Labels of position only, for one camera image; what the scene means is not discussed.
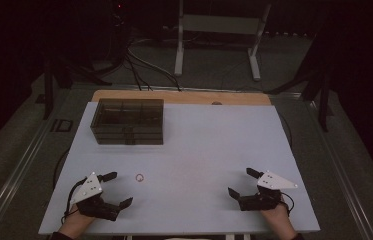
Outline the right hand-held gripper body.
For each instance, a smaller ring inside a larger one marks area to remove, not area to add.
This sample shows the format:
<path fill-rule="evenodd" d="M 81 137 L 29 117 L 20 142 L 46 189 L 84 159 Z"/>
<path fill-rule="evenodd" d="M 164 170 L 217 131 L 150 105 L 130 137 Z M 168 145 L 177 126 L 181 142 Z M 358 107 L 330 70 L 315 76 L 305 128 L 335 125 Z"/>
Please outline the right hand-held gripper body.
<path fill-rule="evenodd" d="M 242 211 L 261 211 L 274 209 L 283 204 L 282 190 L 296 189 L 297 184 L 270 171 L 257 180 L 257 192 L 254 195 L 240 196 L 239 207 Z"/>

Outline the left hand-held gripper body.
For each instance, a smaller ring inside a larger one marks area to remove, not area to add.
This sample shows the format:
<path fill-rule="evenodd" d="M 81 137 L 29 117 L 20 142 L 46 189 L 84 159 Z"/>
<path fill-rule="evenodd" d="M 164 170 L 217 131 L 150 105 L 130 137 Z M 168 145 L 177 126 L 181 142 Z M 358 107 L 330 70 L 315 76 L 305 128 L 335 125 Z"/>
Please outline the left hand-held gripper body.
<path fill-rule="evenodd" d="M 119 208 L 105 203 L 101 198 L 103 189 L 95 172 L 77 182 L 70 192 L 70 204 L 76 204 L 80 213 L 86 216 L 115 221 Z"/>

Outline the smoky transparent drawer box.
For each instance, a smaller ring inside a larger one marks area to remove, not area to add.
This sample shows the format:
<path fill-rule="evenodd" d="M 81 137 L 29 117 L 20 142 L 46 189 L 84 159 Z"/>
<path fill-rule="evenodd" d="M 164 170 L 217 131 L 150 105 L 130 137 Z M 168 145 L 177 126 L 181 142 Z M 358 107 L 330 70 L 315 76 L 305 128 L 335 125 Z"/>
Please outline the smoky transparent drawer box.
<path fill-rule="evenodd" d="M 100 99 L 90 125 L 100 145 L 162 145 L 162 99 Z"/>

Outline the person's right hand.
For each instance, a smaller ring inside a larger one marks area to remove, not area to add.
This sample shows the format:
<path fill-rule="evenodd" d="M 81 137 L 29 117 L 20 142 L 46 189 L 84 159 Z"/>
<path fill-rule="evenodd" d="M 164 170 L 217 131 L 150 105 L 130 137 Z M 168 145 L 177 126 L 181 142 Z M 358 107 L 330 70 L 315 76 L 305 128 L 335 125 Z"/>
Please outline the person's right hand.
<path fill-rule="evenodd" d="M 274 209 L 262 210 L 261 214 L 272 230 L 286 229 L 291 225 L 287 207 L 284 204 L 278 204 Z"/>

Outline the person's left hand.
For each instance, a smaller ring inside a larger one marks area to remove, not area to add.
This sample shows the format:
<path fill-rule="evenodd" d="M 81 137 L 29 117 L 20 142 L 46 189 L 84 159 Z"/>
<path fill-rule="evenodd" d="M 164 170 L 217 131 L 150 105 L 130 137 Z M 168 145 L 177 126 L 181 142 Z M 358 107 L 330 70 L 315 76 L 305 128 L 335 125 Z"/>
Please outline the person's left hand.
<path fill-rule="evenodd" d="M 76 204 L 74 204 L 68 216 L 65 218 L 64 225 L 72 230 L 85 231 L 95 220 L 95 217 L 86 216 L 80 213 Z"/>

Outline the white foam board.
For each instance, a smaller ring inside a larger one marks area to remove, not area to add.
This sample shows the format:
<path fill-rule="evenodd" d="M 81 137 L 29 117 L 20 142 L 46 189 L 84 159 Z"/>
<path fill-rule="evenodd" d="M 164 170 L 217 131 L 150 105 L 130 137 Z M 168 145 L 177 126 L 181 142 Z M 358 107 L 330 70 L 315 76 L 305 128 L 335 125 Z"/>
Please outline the white foam board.
<path fill-rule="evenodd" d="M 92 172 L 117 172 L 103 199 L 133 198 L 116 221 L 97 220 L 93 235 L 205 235 L 260 233 L 268 227 L 257 212 L 242 211 L 228 188 L 256 192 L 246 169 L 270 171 L 297 184 L 290 219 L 302 232 L 319 224 L 300 171 L 273 106 L 168 104 L 162 145 L 100 145 L 90 128 L 96 105 L 87 105 L 48 209 L 39 228 L 60 225 L 68 193 Z"/>

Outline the black tripod stand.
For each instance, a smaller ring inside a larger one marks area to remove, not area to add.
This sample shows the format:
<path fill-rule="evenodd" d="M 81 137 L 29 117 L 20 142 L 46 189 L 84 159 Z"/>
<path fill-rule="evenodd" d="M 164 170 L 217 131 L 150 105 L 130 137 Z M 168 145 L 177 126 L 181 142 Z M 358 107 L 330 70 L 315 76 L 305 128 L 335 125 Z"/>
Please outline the black tripod stand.
<path fill-rule="evenodd" d="M 67 76 L 69 70 L 85 77 L 89 82 L 96 85 L 110 86 L 109 82 L 99 79 L 64 57 L 46 58 L 44 60 L 44 93 L 37 98 L 38 103 L 44 105 L 44 120 L 50 117 L 54 108 L 54 82 L 57 82 L 60 88 L 68 89 L 72 85 L 71 79 Z"/>
<path fill-rule="evenodd" d="M 266 94 L 277 95 L 307 81 L 307 85 L 302 91 L 300 98 L 303 101 L 313 101 L 316 96 L 319 97 L 318 122 L 321 128 L 327 132 L 329 86 L 334 55 L 334 52 L 328 52 L 323 55 L 314 56 L 313 60 L 310 59 L 310 55 L 307 55 L 291 81 L 274 89 L 267 90 Z"/>

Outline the black rectangular floor bracket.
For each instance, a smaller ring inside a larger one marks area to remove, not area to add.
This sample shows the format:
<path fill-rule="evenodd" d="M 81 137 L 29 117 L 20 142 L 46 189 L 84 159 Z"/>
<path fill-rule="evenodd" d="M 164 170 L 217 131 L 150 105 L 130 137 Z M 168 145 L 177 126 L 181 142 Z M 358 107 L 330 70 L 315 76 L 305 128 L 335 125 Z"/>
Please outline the black rectangular floor bracket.
<path fill-rule="evenodd" d="M 67 119 L 55 119 L 52 123 L 51 132 L 70 132 L 73 127 L 73 121 Z"/>

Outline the aluminium floor rail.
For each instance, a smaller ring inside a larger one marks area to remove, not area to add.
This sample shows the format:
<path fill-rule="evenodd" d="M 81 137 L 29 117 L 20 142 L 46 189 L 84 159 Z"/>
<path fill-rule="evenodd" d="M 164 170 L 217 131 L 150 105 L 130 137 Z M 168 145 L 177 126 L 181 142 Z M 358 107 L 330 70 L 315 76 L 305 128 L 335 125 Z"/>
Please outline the aluminium floor rail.
<path fill-rule="evenodd" d="M 344 199 L 359 230 L 362 240 L 373 240 L 373 227 L 365 210 L 363 209 L 361 201 L 357 196 L 349 177 L 346 174 L 340 155 L 335 150 L 329 134 L 325 132 L 319 124 L 318 112 L 320 108 L 316 106 L 314 101 L 304 101 L 304 105 L 309 112 L 312 125 L 315 127 L 319 137 L 321 138 L 321 142 L 328 155 L 328 161 L 332 165 L 333 173 L 337 179 L 339 187 L 341 188 Z"/>
<path fill-rule="evenodd" d="M 27 149 L 24 151 L 21 159 L 17 163 L 7 181 L 0 190 L 0 222 L 16 195 L 21 183 L 28 172 L 31 164 L 36 158 L 44 139 L 49 132 L 52 122 L 56 116 L 56 111 L 52 111 L 45 120 L 42 120 L 38 130 L 30 141 Z"/>

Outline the grey metal stand frame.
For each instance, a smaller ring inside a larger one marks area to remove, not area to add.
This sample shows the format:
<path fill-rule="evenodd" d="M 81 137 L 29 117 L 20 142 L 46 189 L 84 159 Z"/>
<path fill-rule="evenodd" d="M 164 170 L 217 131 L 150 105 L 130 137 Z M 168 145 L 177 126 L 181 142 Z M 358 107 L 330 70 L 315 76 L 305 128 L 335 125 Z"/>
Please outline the grey metal stand frame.
<path fill-rule="evenodd" d="M 262 15 L 256 18 L 196 15 L 185 14 L 184 0 L 179 0 L 178 38 L 174 75 L 181 76 L 183 73 L 185 31 L 243 35 L 253 34 L 255 36 L 255 41 L 254 44 L 247 50 L 247 54 L 252 77 L 255 81 L 260 80 L 261 73 L 257 60 L 257 52 L 265 30 L 271 6 L 271 3 L 265 3 Z"/>

